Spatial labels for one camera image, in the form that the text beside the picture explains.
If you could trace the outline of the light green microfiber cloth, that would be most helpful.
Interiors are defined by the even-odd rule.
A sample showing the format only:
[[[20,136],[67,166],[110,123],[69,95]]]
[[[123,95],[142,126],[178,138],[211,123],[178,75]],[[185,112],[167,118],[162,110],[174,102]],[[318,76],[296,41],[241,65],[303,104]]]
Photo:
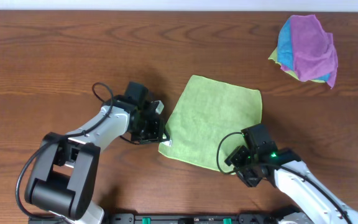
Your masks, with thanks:
[[[160,144],[158,151],[169,159],[228,172],[224,158],[244,143],[238,132],[261,120],[259,90],[193,75],[166,125],[171,143]]]

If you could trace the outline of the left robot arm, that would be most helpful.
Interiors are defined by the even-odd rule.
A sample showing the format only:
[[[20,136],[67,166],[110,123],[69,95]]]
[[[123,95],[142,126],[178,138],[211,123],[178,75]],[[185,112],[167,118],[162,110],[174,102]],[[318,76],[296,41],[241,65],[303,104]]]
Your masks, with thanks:
[[[101,153],[125,133],[135,144],[168,141],[162,110],[161,101],[119,95],[77,130],[47,134],[30,158],[34,166],[24,199],[53,215],[35,219],[103,223],[105,211],[92,201]]]

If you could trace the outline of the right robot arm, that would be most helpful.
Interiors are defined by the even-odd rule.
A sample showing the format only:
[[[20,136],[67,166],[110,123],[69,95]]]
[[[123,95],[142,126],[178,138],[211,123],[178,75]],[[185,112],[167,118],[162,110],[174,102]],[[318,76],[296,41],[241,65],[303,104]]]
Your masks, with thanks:
[[[291,149],[238,146],[224,160],[230,174],[256,187],[262,179],[290,197],[313,223],[358,223],[358,211],[325,187]]]

